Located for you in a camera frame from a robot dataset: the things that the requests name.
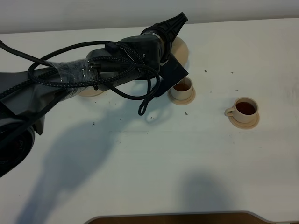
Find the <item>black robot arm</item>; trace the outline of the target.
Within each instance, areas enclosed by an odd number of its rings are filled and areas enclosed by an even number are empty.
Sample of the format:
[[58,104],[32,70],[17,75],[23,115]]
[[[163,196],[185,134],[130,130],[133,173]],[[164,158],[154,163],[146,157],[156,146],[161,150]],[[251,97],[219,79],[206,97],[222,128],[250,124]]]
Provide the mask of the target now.
[[74,44],[36,58],[5,44],[8,53],[32,62],[24,72],[0,75],[0,174],[19,165],[42,134],[45,115],[59,102],[91,87],[148,103],[187,76],[172,44],[187,22],[184,13],[118,42]]

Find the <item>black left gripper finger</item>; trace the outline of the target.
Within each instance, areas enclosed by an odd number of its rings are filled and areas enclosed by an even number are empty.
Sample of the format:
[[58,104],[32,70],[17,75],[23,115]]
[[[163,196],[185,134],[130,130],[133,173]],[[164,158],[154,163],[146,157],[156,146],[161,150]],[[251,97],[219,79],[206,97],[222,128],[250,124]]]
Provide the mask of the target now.
[[188,18],[186,17],[186,15],[183,12],[181,12],[179,15],[159,23],[159,34],[161,35],[161,38],[163,39],[164,43],[172,43],[187,21]]

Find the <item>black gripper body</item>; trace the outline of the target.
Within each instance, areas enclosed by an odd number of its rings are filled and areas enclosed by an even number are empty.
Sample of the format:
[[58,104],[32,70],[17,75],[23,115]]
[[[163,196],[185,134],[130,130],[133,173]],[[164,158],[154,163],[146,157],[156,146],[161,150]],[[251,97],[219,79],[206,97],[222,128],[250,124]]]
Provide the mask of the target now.
[[158,25],[144,29],[140,35],[123,38],[119,44],[127,45],[142,57],[145,65],[160,70],[160,63],[167,51],[165,31]]

